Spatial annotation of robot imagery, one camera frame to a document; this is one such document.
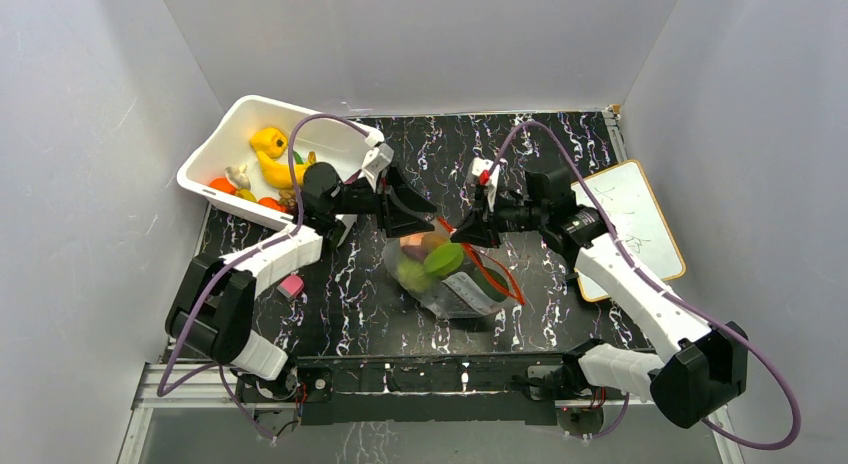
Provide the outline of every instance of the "pink object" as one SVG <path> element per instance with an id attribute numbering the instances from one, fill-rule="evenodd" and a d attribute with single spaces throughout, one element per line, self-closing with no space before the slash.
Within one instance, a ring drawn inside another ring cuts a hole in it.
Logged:
<path id="1" fill-rule="evenodd" d="M 303 292 L 303 279 L 301 279 L 297 274 L 292 274 L 283 279 L 283 281 L 280 282 L 280 285 L 277 286 L 277 289 L 279 289 L 286 298 L 294 299 Z"/>

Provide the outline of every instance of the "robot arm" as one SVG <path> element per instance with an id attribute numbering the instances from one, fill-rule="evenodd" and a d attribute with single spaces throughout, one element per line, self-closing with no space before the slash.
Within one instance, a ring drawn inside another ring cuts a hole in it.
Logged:
<path id="1" fill-rule="evenodd" d="M 362 177 L 342 182 L 328 163 L 316 163 L 303 178 L 305 226 L 289 239 L 269 242 L 289 234 L 294 224 L 255 246 L 228 254 L 200 254 L 192 259 L 165 323 L 166 332 L 178 336 L 192 306 L 219 270 L 246 253 L 255 253 L 225 274 L 198 314 L 186 344 L 213 361 L 236 367 L 259 379 L 272 393 L 285 392 L 287 353 L 253 331 L 253 304 L 257 296 L 293 271 L 318 261 L 325 244 L 335 247 L 343 235 L 337 214 L 373 214 L 387 237 L 431 231 L 433 226 L 414 215 L 434 212 L 428 202 L 392 164 L 386 144 L 370 150 L 362 164 Z"/>
<path id="2" fill-rule="evenodd" d="M 597 282 L 627 312 L 653 344 L 656 354 L 614 348 L 591 340 L 563 357 L 551 382 L 577 394 L 588 387 L 611 387 L 652 399 L 674 424 L 688 428 L 745 390 L 747 352 L 734 339 L 712 329 L 663 294 L 673 292 L 641 267 L 662 292 L 633 272 L 597 210 L 578 205 L 567 168 L 525 172 L 527 196 L 497 193 L 497 176 L 484 174 L 490 161 L 475 162 L 478 179 L 472 210 L 451 236 L 454 242 L 500 245 L 499 233 L 538 231 L 545 244 Z M 744 333 L 734 323 L 737 332 Z"/>

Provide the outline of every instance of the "plastic bag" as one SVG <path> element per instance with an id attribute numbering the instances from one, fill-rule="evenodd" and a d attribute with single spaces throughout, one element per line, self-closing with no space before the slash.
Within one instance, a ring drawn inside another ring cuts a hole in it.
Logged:
<path id="1" fill-rule="evenodd" d="M 512 308 L 515 297 L 523 304 L 506 268 L 471 246 L 450 242 L 444 221 L 434 226 L 432 232 L 390 240 L 382 254 L 389 274 L 424 308 L 440 318 L 461 319 Z"/>

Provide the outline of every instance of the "white plastic bin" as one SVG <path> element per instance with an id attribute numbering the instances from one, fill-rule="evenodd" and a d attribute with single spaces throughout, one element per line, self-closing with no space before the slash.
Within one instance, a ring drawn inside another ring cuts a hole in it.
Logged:
<path id="1" fill-rule="evenodd" d="M 216 191 L 207 186 L 209 182 L 224 176 L 227 166 L 247 165 L 251 192 L 257 199 L 279 197 L 277 189 L 269 186 L 262 177 L 256 154 L 250 146 L 250 137 L 266 127 L 276 127 L 286 136 L 304 117 L 317 111 L 275 101 L 260 96 L 245 96 L 238 100 L 221 120 L 221 124 L 209 139 L 197 148 L 177 172 L 177 182 L 183 188 L 200 194 L 213 206 L 275 230 L 282 230 L 294 217 L 282 214 L 265 206 L 246 201 L 236 196 Z M 380 131 L 359 125 L 369 133 L 379 136 Z M 297 135 L 295 151 L 304 159 L 309 151 L 315 151 L 319 162 L 328 162 L 336 168 L 343 180 L 359 170 L 365 153 L 370 146 L 362 135 L 336 121 L 319 119 L 306 124 Z M 286 154 L 279 161 L 285 163 Z M 337 216 L 348 229 L 355 216 Z"/>

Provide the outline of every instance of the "white wall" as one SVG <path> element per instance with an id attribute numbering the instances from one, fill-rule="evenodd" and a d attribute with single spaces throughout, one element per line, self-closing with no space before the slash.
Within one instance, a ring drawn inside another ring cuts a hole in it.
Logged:
<path id="1" fill-rule="evenodd" d="M 115 461 L 221 114 L 161 0 L 0 0 L 0 461 Z"/>
<path id="2" fill-rule="evenodd" d="M 848 0 L 680 0 L 623 108 L 689 264 L 676 285 L 737 320 L 799 394 L 799 440 L 748 463 L 845 462 Z M 751 363 L 743 436 L 789 428 Z"/>
<path id="3" fill-rule="evenodd" d="M 676 0 L 165 0 L 221 105 L 343 114 L 621 103 Z"/>

